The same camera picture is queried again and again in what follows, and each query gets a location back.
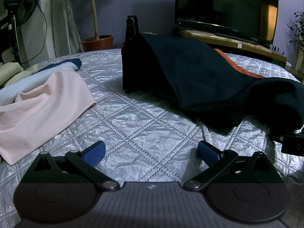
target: electric fan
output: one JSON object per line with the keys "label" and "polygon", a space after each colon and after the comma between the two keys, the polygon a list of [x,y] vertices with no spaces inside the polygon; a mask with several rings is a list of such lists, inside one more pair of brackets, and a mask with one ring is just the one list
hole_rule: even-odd
{"label": "electric fan", "polygon": [[23,25],[34,13],[39,0],[4,0],[4,8],[8,10],[9,38],[15,61],[22,64],[19,57],[19,45],[16,26]]}

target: potted plant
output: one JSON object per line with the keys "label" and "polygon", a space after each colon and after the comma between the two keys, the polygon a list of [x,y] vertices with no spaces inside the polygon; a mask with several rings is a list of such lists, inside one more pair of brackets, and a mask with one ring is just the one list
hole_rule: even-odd
{"label": "potted plant", "polygon": [[288,25],[290,31],[292,32],[293,36],[295,36],[294,40],[290,40],[289,42],[295,43],[299,46],[298,51],[298,60],[295,66],[296,70],[301,71],[301,65],[303,62],[304,57],[304,12],[296,12],[295,15],[295,23],[292,25]]}
{"label": "potted plant", "polygon": [[99,35],[98,34],[95,0],[91,0],[91,2],[92,2],[95,37],[92,37],[92,38],[89,38],[89,39],[86,39],[86,40],[82,41],[81,44],[83,46],[83,49],[84,49],[84,51],[112,49],[113,36],[112,35]]}

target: quilted bedspread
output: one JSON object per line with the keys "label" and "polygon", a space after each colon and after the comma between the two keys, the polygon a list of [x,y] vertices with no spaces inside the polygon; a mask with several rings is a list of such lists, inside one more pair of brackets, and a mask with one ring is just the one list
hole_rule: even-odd
{"label": "quilted bedspread", "polygon": [[[227,55],[255,74],[296,80],[277,65]],[[20,221],[13,193],[41,151],[61,156],[103,140],[106,156],[96,168],[121,185],[125,181],[178,181],[183,184],[207,168],[196,154],[198,142],[204,137],[220,150],[232,149],[239,155],[265,152],[284,182],[293,183],[288,184],[291,201],[283,221],[291,228],[304,227],[304,187],[300,184],[304,182],[304,158],[282,154],[281,145],[269,140],[267,124],[246,117],[232,131],[217,131],[199,119],[187,117],[170,97],[153,90],[123,91],[119,49],[60,57],[41,63],[40,68],[72,57],[81,59],[82,67],[77,73],[87,83],[97,105],[17,164],[0,163],[1,228],[12,228]]]}

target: plant stem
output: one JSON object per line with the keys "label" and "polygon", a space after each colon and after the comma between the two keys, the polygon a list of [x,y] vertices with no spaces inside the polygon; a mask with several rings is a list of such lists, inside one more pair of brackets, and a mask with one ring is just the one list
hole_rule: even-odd
{"label": "plant stem", "polygon": [[93,10],[95,37],[96,37],[96,40],[99,40],[95,0],[91,0],[91,2],[92,2],[92,10]]}

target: black fabric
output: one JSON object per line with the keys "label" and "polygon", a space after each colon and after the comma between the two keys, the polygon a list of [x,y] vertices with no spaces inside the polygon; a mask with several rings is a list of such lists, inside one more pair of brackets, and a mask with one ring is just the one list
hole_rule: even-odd
{"label": "black fabric", "polygon": [[245,115],[301,129],[304,86],[235,70],[210,46],[191,38],[136,35],[122,48],[123,89],[173,93],[180,107],[214,126],[238,126]]}

